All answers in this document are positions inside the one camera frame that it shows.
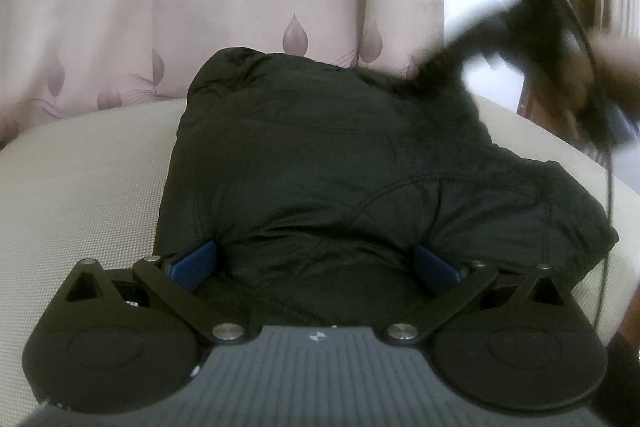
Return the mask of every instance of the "folded clothing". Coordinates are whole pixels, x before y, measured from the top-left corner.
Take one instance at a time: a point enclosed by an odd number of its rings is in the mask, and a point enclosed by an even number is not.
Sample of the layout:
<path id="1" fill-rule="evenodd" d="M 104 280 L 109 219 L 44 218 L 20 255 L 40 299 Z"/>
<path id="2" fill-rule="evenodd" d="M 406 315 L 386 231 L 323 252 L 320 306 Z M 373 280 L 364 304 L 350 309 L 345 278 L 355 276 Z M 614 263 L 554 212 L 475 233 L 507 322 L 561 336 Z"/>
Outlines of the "folded clothing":
<path id="1" fill-rule="evenodd" d="M 561 166 L 494 145 L 459 78 L 403 82 L 215 54 L 189 90 L 154 253 L 213 239 L 218 274 L 197 294 L 251 322 L 373 327 L 431 298 L 417 245 L 461 262 L 547 263 L 571 287 L 603 259 L 618 236 Z"/>

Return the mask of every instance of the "person's hand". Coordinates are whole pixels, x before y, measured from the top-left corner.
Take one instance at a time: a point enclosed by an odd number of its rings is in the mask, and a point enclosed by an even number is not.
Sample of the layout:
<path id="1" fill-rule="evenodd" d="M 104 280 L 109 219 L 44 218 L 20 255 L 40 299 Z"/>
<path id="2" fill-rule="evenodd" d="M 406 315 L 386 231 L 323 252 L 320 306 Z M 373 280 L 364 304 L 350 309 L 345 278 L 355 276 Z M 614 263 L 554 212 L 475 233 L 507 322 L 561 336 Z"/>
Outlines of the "person's hand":
<path id="1" fill-rule="evenodd" d="M 640 41 L 593 32 L 591 47 L 596 59 L 596 74 L 607 96 L 634 121 L 640 120 Z M 548 80 L 534 86 L 545 110 L 564 126 L 564 133 L 580 141 L 575 115 L 586 105 L 594 83 L 593 71 L 584 52 L 567 57 L 561 67 L 559 86 Z"/>

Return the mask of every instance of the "blue gripper pad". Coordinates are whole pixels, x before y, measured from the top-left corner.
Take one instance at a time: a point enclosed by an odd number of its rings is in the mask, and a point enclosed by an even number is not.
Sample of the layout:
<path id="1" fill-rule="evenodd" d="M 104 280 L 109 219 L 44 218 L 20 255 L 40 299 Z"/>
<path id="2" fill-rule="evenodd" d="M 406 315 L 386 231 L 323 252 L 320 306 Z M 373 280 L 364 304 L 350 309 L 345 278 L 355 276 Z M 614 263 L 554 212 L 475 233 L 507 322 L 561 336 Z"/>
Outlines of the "blue gripper pad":
<path id="1" fill-rule="evenodd" d="M 446 292 L 462 281 L 465 275 L 461 268 L 447 263 L 443 258 L 421 245 L 415 248 L 414 269 L 420 281 L 434 295 Z"/>
<path id="2" fill-rule="evenodd" d="M 215 267 L 216 244 L 209 241 L 196 250 L 180 256 L 176 261 L 170 262 L 166 273 L 169 279 L 193 292 L 213 273 Z"/>

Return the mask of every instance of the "silver bolt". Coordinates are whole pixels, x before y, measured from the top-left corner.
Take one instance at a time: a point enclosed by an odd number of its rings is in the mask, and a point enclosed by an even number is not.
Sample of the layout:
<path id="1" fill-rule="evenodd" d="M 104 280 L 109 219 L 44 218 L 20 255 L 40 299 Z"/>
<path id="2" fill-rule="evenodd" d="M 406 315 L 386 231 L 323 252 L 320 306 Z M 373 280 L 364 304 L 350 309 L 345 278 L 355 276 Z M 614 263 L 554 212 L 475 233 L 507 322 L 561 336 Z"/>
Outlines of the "silver bolt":
<path id="1" fill-rule="evenodd" d="M 396 341 L 410 341 L 418 336 L 418 330 L 411 324 L 391 324 L 386 334 Z"/>
<path id="2" fill-rule="evenodd" d="M 215 326 L 211 333 L 220 341 L 235 341 L 244 335 L 244 329 L 240 324 L 223 323 Z"/>

